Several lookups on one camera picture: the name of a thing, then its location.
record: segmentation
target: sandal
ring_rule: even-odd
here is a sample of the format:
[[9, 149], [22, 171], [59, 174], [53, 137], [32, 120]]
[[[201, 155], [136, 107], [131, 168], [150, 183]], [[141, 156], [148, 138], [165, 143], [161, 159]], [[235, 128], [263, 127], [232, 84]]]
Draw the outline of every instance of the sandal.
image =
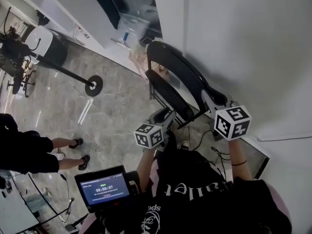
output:
[[83, 144], [83, 139], [82, 138], [75, 138], [73, 140], [76, 141], [76, 145], [75, 146], [72, 146], [72, 145], [68, 146], [70, 149], [74, 149], [74, 148], [76, 148], [76, 147], [78, 147], [78, 146]]
[[78, 170], [79, 171], [86, 170], [86, 168], [88, 166], [88, 163], [90, 161], [90, 156], [89, 155], [85, 155], [81, 159], [84, 160], [84, 164], [78, 166]]

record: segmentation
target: person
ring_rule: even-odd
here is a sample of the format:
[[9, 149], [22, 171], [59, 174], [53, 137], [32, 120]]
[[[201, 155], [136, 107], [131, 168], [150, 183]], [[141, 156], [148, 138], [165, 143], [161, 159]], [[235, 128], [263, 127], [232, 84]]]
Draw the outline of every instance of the person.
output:
[[85, 170], [90, 156], [80, 159], [64, 158], [58, 160], [51, 155], [55, 148], [68, 146], [71, 149], [83, 144], [83, 139], [49, 139], [41, 137], [36, 131], [19, 132], [18, 126], [10, 114], [0, 114], [1, 159], [0, 169], [26, 174], [57, 173], [59, 170], [78, 166]]
[[137, 167], [144, 193], [102, 221], [108, 232], [292, 232], [281, 197], [263, 180], [253, 180], [239, 140], [229, 141], [232, 183], [197, 151], [188, 151], [187, 145], [178, 150], [170, 135], [156, 158], [156, 148], [144, 150]]

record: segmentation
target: round base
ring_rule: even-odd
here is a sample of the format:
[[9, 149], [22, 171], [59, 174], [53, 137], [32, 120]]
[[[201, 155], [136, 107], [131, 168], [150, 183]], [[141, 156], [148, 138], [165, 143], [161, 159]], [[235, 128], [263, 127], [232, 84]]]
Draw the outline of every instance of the round base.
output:
[[103, 80], [99, 76], [92, 76], [88, 79], [88, 81], [92, 82], [95, 87], [90, 87], [89, 85], [85, 86], [85, 90], [88, 96], [94, 97], [97, 96], [103, 87]]

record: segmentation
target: black t-shirt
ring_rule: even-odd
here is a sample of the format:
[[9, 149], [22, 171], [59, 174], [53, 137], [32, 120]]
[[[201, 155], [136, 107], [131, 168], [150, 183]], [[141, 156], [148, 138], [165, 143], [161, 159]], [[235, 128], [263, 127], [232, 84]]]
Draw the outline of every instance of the black t-shirt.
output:
[[172, 152], [157, 164], [156, 196], [107, 221], [110, 233], [291, 233], [264, 181], [226, 183], [198, 152]]

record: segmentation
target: bare leg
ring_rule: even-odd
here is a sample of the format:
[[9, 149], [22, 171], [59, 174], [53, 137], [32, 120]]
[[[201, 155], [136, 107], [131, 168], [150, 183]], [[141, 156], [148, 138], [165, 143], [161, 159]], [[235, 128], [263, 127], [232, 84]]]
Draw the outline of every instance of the bare leg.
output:
[[73, 139], [66, 139], [66, 138], [55, 138], [52, 140], [53, 149], [64, 147], [64, 146], [75, 146], [77, 143]]
[[71, 159], [71, 158], [66, 158], [58, 161], [59, 164], [59, 170], [67, 170], [71, 169], [75, 166], [83, 165], [84, 164], [83, 159]]

